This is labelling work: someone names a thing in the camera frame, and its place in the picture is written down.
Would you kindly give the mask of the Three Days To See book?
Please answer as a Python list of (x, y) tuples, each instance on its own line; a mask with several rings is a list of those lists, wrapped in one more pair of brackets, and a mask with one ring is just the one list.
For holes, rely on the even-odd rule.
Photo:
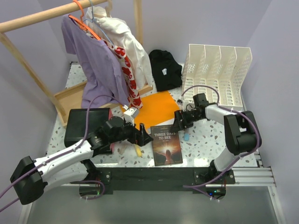
[(150, 130), (155, 166), (182, 164), (179, 135), (172, 125), (152, 126)]

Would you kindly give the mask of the pink drawer tray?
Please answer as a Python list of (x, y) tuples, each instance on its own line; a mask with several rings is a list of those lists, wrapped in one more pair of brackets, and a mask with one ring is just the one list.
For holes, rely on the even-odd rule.
[[(112, 131), (112, 125), (111, 125), (111, 122), (110, 122), (110, 119), (113, 117), (113, 114), (112, 114), (112, 110), (109, 109), (109, 115), (108, 115), (108, 121), (109, 121), (109, 135), (113, 134), (113, 131)], [(110, 144), (110, 149), (111, 149), (111, 154), (114, 153), (114, 143), (111, 143)]]

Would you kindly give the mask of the orange folder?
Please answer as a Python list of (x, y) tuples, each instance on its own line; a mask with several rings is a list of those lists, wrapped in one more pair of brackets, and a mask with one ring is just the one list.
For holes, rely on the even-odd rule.
[(134, 118), (139, 129), (143, 123), (146, 129), (174, 118), (174, 112), (179, 106), (168, 91), (158, 92), (146, 97), (138, 97), (130, 102), (130, 107), (138, 108), (139, 113)]

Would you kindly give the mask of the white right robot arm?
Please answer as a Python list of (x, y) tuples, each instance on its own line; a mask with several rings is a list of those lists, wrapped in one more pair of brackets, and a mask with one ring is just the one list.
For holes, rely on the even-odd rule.
[(203, 119), (224, 125), (226, 146), (221, 154), (210, 162), (208, 172), (203, 175), (206, 182), (219, 183), (240, 158), (261, 146), (261, 136), (251, 111), (230, 111), (216, 103), (208, 102), (204, 93), (194, 95), (193, 102), (193, 108), (174, 112), (171, 131), (191, 128), (194, 122)]

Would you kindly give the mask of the blue highlighter marker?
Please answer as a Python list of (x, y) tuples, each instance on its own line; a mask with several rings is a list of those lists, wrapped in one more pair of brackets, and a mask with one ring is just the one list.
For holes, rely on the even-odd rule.
[(188, 133), (184, 134), (184, 141), (189, 141), (190, 135)]

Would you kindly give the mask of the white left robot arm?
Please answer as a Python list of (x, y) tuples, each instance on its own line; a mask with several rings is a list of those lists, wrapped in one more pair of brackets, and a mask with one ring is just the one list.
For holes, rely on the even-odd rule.
[(26, 205), (55, 187), (71, 182), (94, 182), (97, 172), (91, 158), (124, 140), (143, 147), (153, 139), (143, 124), (136, 128), (120, 117), (112, 117), (86, 139), (60, 152), (34, 160), (29, 156), (21, 159), (10, 178), (18, 199)]

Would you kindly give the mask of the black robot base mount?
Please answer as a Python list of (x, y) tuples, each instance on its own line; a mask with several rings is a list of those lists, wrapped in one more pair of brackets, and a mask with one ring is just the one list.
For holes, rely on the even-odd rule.
[(85, 160), (84, 165), (88, 175), (79, 187), (82, 197), (114, 191), (187, 191), (196, 186), (219, 199), (225, 196), (226, 186), (235, 184), (233, 170), (215, 180), (210, 188), (207, 182), (218, 173), (208, 167), (95, 167), (90, 160)]

